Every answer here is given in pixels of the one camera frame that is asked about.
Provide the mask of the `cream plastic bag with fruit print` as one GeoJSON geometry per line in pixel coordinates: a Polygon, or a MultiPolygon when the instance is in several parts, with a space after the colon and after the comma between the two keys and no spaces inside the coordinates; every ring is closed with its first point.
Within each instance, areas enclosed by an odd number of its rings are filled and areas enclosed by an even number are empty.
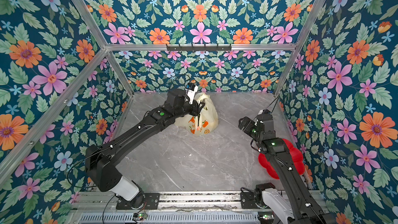
{"type": "Polygon", "coordinates": [[[194,99],[205,104],[199,115],[197,117],[192,115],[179,117],[175,121],[175,126],[185,128],[194,135],[206,135],[214,132],[219,124],[219,117],[210,95],[202,92],[194,99]]]}

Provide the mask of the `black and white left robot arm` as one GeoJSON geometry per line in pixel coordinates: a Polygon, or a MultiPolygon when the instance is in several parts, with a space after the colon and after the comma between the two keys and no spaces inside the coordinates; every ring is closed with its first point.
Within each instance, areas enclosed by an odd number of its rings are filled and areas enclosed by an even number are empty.
{"type": "Polygon", "coordinates": [[[174,124],[176,119],[186,115],[197,117],[205,106],[195,100],[197,91],[198,86],[193,83],[188,83],[183,90],[170,90],[164,104],[150,110],[138,124],[112,141],[87,149],[85,172],[101,192],[114,193],[131,208],[144,205],[143,190],[123,176],[116,166],[132,150],[174,124]]]}

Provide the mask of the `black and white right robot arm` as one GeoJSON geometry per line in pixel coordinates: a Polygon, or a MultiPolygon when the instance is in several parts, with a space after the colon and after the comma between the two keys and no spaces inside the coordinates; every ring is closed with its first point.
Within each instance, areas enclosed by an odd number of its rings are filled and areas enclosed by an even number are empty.
{"type": "Polygon", "coordinates": [[[325,212],[314,199],[301,175],[303,157],[287,140],[278,138],[269,110],[262,110],[254,120],[239,120],[239,129],[251,137],[250,146],[269,163],[268,170],[277,174],[284,193],[272,183],[256,185],[254,190],[241,189],[242,201],[254,201],[258,207],[268,207],[271,214],[259,215],[262,224],[334,224],[331,213],[325,212]]]}

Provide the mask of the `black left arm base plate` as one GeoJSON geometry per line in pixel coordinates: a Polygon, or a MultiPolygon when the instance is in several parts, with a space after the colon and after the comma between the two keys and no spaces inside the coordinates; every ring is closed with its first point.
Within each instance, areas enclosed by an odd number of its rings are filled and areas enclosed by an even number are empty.
{"type": "Polygon", "coordinates": [[[160,203],[159,193],[139,193],[133,200],[127,201],[122,197],[118,197],[116,205],[117,210],[154,210],[158,208],[160,203]]]}

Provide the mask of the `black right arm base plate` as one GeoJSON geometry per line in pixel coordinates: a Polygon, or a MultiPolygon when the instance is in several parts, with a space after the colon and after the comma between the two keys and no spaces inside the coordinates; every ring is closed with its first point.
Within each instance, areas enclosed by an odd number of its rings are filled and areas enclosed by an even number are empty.
{"type": "Polygon", "coordinates": [[[270,209],[268,205],[257,200],[253,192],[245,190],[240,192],[240,204],[242,209],[270,209]]]}

